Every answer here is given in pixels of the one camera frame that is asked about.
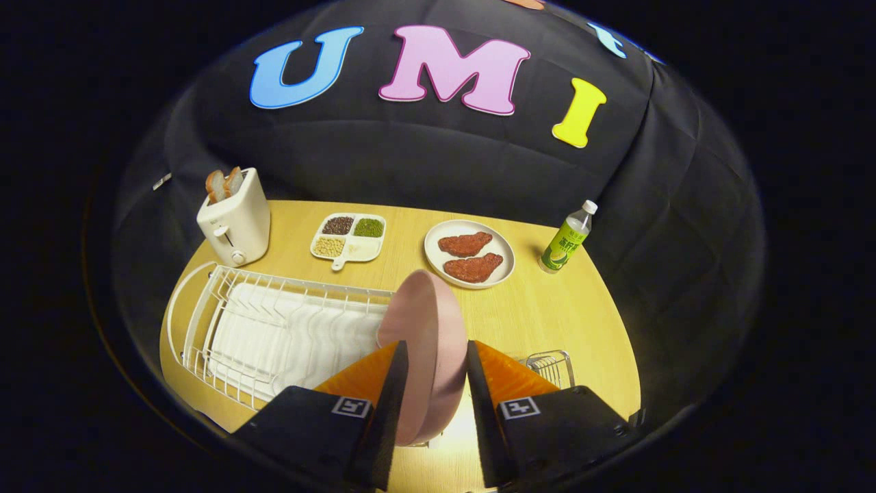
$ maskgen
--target raw meat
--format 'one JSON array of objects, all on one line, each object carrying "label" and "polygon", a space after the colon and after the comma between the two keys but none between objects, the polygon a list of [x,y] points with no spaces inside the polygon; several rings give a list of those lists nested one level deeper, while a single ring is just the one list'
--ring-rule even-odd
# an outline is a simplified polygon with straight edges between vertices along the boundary
[{"label": "raw meat", "polygon": [[492,241],[492,235],[487,232],[448,236],[438,240],[438,247],[455,257],[471,257],[477,255],[487,243]]},{"label": "raw meat", "polygon": [[483,257],[444,262],[444,272],[460,281],[484,282],[502,264],[502,255],[487,254]]}]

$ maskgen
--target toast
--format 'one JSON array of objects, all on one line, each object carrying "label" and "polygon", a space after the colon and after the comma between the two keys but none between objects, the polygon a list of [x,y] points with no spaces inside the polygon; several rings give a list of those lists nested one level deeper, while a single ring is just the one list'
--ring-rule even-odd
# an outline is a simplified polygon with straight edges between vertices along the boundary
[{"label": "toast", "polygon": [[235,166],[228,175],[228,179],[223,184],[225,197],[228,198],[236,194],[240,190],[240,186],[244,184],[244,174],[240,172],[240,167]]},{"label": "toast", "polygon": [[207,196],[211,204],[225,199],[225,175],[222,170],[217,169],[207,175]]}]

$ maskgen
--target pink plate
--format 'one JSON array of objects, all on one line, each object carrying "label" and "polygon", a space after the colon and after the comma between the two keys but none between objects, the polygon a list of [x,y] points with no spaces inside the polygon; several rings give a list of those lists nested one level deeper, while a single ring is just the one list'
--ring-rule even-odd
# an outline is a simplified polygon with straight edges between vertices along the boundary
[{"label": "pink plate", "polygon": [[378,345],[407,341],[408,370],[395,444],[436,437],[463,396],[468,336],[450,287],[426,270],[410,274],[386,308]]}]

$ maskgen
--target bottle label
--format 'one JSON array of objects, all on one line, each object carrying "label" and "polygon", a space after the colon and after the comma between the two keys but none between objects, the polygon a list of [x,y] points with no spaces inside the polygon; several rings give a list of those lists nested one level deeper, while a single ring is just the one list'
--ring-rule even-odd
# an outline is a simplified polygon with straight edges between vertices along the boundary
[{"label": "bottle label", "polygon": [[541,256],[541,263],[551,270],[560,270],[585,238],[587,238],[586,234],[573,230],[568,222],[563,221],[560,231],[556,233],[554,240]]}]

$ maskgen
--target blue letter u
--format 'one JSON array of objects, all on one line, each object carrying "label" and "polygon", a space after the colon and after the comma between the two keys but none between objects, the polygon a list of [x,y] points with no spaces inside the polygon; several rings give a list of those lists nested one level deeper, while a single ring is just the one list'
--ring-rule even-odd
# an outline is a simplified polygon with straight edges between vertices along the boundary
[{"label": "blue letter u", "polygon": [[321,43],[322,48],[316,68],[306,81],[297,84],[284,84],[282,79],[289,55],[301,46],[300,41],[286,43],[260,54],[256,59],[256,73],[252,75],[250,101],[259,108],[272,110],[301,104],[319,96],[341,74],[347,45],[362,31],[364,28],[358,26],[342,27],[317,36],[315,41]]}]

